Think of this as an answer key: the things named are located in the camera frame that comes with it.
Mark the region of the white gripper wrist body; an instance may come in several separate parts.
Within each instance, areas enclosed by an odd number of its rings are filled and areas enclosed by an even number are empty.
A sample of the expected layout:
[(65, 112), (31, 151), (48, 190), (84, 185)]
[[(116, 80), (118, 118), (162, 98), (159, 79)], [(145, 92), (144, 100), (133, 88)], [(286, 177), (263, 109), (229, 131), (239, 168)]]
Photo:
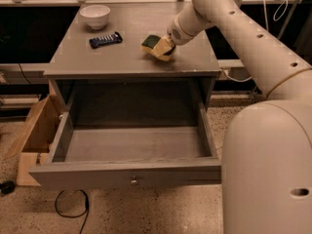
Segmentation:
[(192, 19), (177, 15), (167, 27), (167, 33), (175, 45), (184, 45), (194, 38)]

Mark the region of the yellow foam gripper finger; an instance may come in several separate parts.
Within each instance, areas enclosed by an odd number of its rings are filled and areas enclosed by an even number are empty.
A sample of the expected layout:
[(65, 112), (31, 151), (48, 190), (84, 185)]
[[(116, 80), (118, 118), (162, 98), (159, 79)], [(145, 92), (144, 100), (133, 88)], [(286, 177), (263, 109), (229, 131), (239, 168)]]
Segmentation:
[(162, 54), (159, 56), (156, 56), (157, 59), (162, 60), (162, 61), (170, 61), (173, 57), (175, 52), (171, 52), (169, 54)]
[(169, 35), (160, 38), (152, 49), (152, 54), (156, 57), (169, 57), (173, 54), (175, 43)]

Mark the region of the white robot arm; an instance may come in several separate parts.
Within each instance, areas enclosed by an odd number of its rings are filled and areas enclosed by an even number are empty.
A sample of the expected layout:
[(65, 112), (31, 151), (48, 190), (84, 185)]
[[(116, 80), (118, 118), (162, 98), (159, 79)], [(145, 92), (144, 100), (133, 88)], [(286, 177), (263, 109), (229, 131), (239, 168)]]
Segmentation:
[(156, 53), (211, 25), (265, 97), (240, 111), (224, 137), (224, 234), (312, 234), (312, 67), (243, 13), (239, 0), (192, 0)]

